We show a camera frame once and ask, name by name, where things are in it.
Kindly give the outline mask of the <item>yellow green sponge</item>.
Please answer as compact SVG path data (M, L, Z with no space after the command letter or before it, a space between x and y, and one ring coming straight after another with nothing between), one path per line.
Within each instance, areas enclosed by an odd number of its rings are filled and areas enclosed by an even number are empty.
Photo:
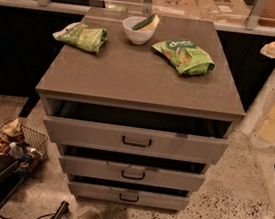
M152 31L158 26L159 23L159 17L157 14L151 15L149 18L146 18L145 20L142 20L138 24L135 24L132 29L135 31Z

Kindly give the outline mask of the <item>white ceramic bowl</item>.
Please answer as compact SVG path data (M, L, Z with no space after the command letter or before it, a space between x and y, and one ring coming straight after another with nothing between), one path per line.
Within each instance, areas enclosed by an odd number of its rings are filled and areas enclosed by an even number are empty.
M135 45L145 44L149 39L152 38L155 30L148 30L148 31L135 31L132 29L136 24L141 21L144 21L144 17L136 17L132 16L129 18L125 18L123 20L123 29L124 33L127 38L134 43Z

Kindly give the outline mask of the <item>right cardboard box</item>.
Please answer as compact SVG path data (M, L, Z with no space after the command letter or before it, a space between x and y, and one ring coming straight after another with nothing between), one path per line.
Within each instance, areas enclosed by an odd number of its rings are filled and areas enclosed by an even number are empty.
M205 20L243 24L250 14L243 0L196 0Z

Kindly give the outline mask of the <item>cardboard box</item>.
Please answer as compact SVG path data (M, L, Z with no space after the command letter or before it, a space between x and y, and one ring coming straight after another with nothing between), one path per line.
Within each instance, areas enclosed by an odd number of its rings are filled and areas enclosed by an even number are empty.
M189 19L200 19L201 13L196 0L153 0L153 13Z
M243 0L196 0L205 20L243 24L250 14Z

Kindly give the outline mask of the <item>right green snack bag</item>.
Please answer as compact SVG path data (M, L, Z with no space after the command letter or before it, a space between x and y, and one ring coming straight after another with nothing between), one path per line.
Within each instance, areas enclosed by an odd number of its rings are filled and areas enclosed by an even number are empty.
M155 43L153 48L164 54L181 75L204 75L215 68L210 55L188 39L164 40Z

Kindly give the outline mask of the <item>green snack bag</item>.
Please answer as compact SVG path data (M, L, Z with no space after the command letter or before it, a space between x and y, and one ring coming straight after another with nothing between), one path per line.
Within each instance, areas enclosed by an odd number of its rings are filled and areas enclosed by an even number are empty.
M100 51L100 46L107 39L107 30L105 28L90 28L87 24L76 22L69 24L59 32L55 32L53 37L67 45L97 54Z
M153 48L164 54L181 75L204 75L215 68L210 55L188 39L164 40L155 43Z

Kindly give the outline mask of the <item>left cardboard box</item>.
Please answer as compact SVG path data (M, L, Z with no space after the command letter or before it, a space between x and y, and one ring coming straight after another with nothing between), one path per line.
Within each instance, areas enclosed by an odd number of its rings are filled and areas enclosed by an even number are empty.
M153 13L189 19L200 19L201 13L196 0L153 0Z

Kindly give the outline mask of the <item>grey drawer cabinet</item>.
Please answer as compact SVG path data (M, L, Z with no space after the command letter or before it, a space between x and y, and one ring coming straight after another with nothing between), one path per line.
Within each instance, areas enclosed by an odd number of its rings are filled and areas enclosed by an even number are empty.
M160 19L153 42L188 39L213 59L212 72L186 77L180 76L163 55L157 54L150 42L131 43L122 28L124 17L121 12L89 9L84 23L107 29L106 44L96 55L63 47L36 87L45 116L54 115L66 101L183 115L211 120L216 132L228 141L234 125L245 112L213 23L167 16ZM89 148L54 143L59 158L71 147ZM216 163L165 160L202 164L204 177L210 165Z

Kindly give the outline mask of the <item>left green snack bag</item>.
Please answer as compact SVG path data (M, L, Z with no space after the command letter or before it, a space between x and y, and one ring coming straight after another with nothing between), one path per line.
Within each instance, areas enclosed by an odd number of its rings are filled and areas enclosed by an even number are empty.
M90 28L87 24L76 22L69 24L59 32L55 32L53 37L67 45L97 54L100 51L100 46L107 39L107 30L105 28Z

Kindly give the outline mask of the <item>middle grey drawer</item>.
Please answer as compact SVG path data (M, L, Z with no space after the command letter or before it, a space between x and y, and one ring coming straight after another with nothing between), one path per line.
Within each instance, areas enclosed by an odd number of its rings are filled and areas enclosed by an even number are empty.
M186 191L205 180L202 164L82 147L71 147L59 162L66 174Z

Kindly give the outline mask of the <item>grey drawer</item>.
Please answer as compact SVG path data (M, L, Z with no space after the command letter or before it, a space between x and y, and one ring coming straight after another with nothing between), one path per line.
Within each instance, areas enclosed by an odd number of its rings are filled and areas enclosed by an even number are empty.
M211 120L66 101L44 124L60 144L127 154L214 163L228 141Z
M59 162L66 174L186 191L205 180L202 164L82 147L71 147Z
M70 191L80 198L139 205L169 210L181 210L189 204L186 190L140 185L110 179L75 176L68 182Z

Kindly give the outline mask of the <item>top grey drawer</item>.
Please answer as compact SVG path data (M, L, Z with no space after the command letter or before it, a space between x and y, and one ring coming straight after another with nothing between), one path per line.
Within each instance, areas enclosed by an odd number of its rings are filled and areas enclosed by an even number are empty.
M66 101L44 124L60 144L127 154L214 163L228 141L211 120Z

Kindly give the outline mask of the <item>bottom grey drawer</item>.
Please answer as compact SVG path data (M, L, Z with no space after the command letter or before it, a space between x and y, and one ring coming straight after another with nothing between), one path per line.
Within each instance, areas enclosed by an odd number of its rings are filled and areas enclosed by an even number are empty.
M181 210L189 204L186 190L140 185L110 179L75 176L68 182L70 191L80 198L139 205L169 210Z

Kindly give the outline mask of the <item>crumpled snack bag in basket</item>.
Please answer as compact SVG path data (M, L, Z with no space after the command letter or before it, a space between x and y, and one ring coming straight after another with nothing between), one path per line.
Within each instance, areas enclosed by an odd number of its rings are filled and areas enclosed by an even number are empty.
M23 130L21 126L21 122L19 119L15 119L9 123L6 123L2 127L2 132L6 134L6 136L16 139L17 137L23 137Z

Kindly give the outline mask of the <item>plastic water bottle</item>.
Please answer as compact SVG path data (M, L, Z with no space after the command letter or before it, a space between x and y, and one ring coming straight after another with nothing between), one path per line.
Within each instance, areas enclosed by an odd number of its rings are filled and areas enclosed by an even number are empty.
M10 143L10 147L9 147L8 153L13 158L19 159L19 160L21 160L22 157L24 156L24 152L23 152L22 148L18 144L16 144L15 142L11 142Z

